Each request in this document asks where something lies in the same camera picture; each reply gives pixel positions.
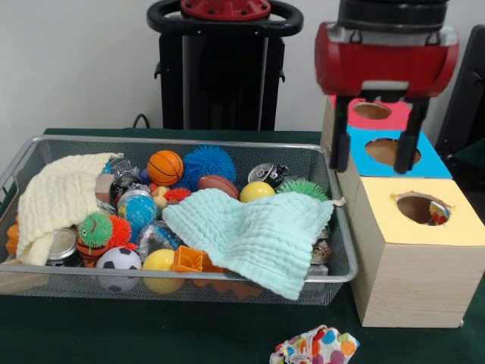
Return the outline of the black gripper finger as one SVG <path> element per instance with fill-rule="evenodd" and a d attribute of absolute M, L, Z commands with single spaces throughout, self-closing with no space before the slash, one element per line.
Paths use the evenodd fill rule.
<path fill-rule="evenodd" d="M 430 100 L 428 98 L 405 98 L 411 105 L 406 128 L 398 139 L 396 159 L 393 169 L 398 174 L 405 174 L 414 165 L 415 152 L 418 144 L 421 126 L 427 116 Z"/>
<path fill-rule="evenodd" d="M 348 127 L 348 107 L 352 99 L 348 96 L 336 96 L 334 108 L 334 126 L 330 154 L 330 168 L 345 171 L 348 166 L 350 135 Z"/>

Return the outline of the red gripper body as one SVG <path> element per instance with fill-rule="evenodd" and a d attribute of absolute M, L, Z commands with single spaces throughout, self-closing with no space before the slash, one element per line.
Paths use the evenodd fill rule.
<path fill-rule="evenodd" d="M 397 34 L 323 22 L 314 42 L 316 80 L 324 94 L 335 96 L 436 97 L 451 80 L 458 54 L 451 27 Z"/>

